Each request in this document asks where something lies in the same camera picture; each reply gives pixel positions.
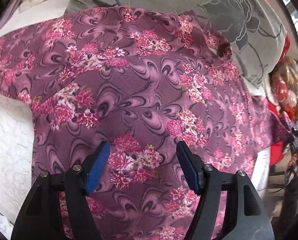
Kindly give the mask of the purple floral shirt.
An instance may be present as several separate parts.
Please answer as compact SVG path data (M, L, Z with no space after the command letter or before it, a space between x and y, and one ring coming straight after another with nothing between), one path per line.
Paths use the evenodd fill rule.
M184 238L198 198L177 142L248 175L274 144L268 100L250 93L228 41L194 12L94 8L12 31L0 38L0 93L31 109L33 178L110 143L88 198L104 239Z

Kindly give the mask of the red blanket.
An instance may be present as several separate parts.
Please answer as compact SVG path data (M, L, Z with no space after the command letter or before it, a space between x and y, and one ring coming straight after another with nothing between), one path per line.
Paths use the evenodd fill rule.
M272 125L272 133L273 133L273 142L270 146L270 166L278 164L283 159L283 140L277 139L277 130L281 128L281 122L280 122L280 114L277 112L276 107L268 100L268 109L273 113L274 115L274 124Z

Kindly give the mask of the plastic-wrapped doll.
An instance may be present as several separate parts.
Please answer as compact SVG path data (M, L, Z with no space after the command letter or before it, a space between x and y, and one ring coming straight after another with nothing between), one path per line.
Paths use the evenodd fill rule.
M270 85L281 108L298 126L298 64L285 56L269 74Z

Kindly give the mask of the white quilted mattress cover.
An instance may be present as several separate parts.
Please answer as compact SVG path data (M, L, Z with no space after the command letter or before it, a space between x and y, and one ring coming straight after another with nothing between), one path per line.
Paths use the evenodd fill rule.
M13 30L62 16L69 0L44 0L21 9L12 0L0 23L0 37ZM0 94L0 238L11 238L13 224L31 187L33 125L22 102Z

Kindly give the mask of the grey floral pillow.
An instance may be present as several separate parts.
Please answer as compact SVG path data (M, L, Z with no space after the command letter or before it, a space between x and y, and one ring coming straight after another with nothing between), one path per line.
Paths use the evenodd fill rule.
M230 43L240 73L260 87L281 57L286 29L266 0L69 0L67 12L126 5L180 14L194 11Z

